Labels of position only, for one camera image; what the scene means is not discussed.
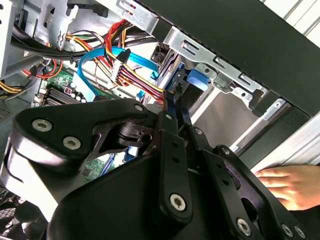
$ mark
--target blue clip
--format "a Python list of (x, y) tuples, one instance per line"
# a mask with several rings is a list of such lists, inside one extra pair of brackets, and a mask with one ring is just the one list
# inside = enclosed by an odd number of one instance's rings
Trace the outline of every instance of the blue clip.
[(205, 91), (208, 89), (208, 82), (210, 81), (210, 78), (206, 77), (202, 73), (198, 72), (195, 69), (192, 69), (186, 79), (186, 81), (198, 89), (201, 89), (202, 91)]

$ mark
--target silver screw head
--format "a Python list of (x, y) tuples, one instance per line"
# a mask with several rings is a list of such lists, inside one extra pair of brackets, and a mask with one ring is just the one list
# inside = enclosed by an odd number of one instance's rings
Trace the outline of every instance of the silver screw head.
[(291, 231), (291, 229), (287, 225), (282, 224), (281, 226), (285, 234), (287, 234), (290, 238), (294, 237), (294, 233)]
[(229, 151), (228, 149), (226, 149), (226, 148), (222, 148), (222, 151), (223, 151), (225, 154), (227, 154), (227, 155), (230, 154), (230, 151)]
[(197, 134), (199, 134), (199, 135), (202, 135), (202, 131), (201, 131), (199, 128), (196, 128), (196, 129), (195, 129), (195, 132), (196, 132)]
[(81, 142), (74, 136), (67, 136), (63, 139), (63, 145), (70, 150), (77, 150), (81, 147)]
[(172, 116), (170, 116), (169, 114), (166, 114), (165, 116), (166, 116), (167, 119), (170, 119), (170, 120), (173, 119)]
[(243, 220), (242, 218), (238, 218), (236, 224), (238, 225), (238, 228), (244, 235), (248, 237), (251, 236), (250, 226), (245, 220)]
[(299, 234), (299, 236), (303, 239), (306, 239), (306, 234), (304, 233), (304, 231), (301, 230), (300, 227), (298, 226), (294, 226), (295, 231)]
[(280, 101), (277, 101), (276, 103), (274, 103), (274, 107), (275, 108), (279, 108), (282, 105), (282, 103)]
[(50, 72), (50, 71), (52, 71), (52, 67), (51, 67), (51, 66), (46, 66), (46, 67), (45, 67), (45, 70), (47, 70), (47, 71)]
[(179, 212), (182, 212), (186, 209), (185, 200), (178, 194), (174, 193), (170, 196), (170, 203)]
[(138, 104), (134, 105), (135, 109), (137, 109), (138, 111), (143, 111), (144, 108)]
[(37, 119), (32, 122), (32, 127), (39, 132), (48, 132), (52, 129), (52, 124), (45, 119)]

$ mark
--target finger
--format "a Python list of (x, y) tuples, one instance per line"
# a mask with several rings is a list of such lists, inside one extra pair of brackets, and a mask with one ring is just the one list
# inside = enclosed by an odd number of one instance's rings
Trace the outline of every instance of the finger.
[(299, 207), (297, 204), (295, 204), (294, 202), (289, 201), (287, 199), (278, 198), (278, 200), (288, 211), (304, 210), (301, 207)]
[(288, 194), (287, 187), (268, 187), (268, 190), (277, 198), (277, 199), (285, 199), (290, 200), (291, 197)]
[(287, 177), (290, 174), (285, 167), (274, 167), (258, 171), (254, 174), (257, 178), (260, 177)]
[(287, 176), (284, 176), (284, 177), (259, 177), (258, 179), (267, 188), (281, 188), (281, 187), (288, 187), (289, 186), (289, 178)]
[(283, 199), (283, 198), (278, 198), (278, 200), (286, 209), (288, 209), (290, 207), (290, 201), (289, 200)]

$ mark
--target connector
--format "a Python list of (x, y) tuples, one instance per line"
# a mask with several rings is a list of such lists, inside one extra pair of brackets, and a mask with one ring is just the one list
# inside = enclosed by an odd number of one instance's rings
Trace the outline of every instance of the connector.
[(111, 80), (113, 82), (117, 81), (120, 71), (123, 65), (127, 63), (130, 57), (130, 54), (131, 54), (130, 49), (127, 49), (125, 51), (120, 52), (119, 55), (115, 58), (115, 61), (113, 63), (113, 68), (112, 68), (112, 74), (111, 74)]

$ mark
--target hand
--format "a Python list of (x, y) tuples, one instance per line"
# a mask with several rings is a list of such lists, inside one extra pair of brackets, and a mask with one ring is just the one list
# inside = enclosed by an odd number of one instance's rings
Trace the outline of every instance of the hand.
[(320, 205), (320, 166), (275, 167), (255, 176), (290, 211)]

